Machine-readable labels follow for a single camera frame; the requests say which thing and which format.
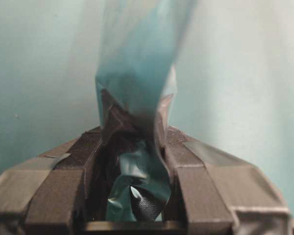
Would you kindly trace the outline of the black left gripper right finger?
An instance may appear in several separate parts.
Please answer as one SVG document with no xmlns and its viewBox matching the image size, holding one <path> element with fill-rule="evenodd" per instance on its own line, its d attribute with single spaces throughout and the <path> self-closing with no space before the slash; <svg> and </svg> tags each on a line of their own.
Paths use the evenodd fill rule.
<svg viewBox="0 0 294 235">
<path fill-rule="evenodd" d="M 166 220 L 183 221 L 189 235 L 289 235 L 291 212 L 277 187 L 255 165 L 167 130 L 171 174 Z"/>
</svg>

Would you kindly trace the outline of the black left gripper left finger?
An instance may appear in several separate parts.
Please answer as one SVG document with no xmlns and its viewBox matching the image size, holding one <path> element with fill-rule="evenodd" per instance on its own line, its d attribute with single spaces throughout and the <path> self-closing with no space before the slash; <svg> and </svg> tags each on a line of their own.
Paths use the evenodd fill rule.
<svg viewBox="0 0 294 235">
<path fill-rule="evenodd" d="M 99 127 L 0 175 L 0 235 L 74 235 L 86 217 Z"/>
</svg>

